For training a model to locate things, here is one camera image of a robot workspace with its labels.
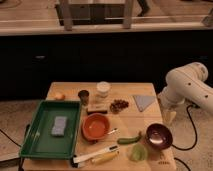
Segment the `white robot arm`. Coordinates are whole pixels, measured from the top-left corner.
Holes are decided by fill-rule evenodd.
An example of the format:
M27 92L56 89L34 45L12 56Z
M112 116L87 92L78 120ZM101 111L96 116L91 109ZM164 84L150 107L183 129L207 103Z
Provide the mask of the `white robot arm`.
M205 84L207 78L208 69L200 62L174 68L166 74L166 86L158 94L166 125L174 120L177 114L175 107L182 105L186 99L213 114L213 88Z

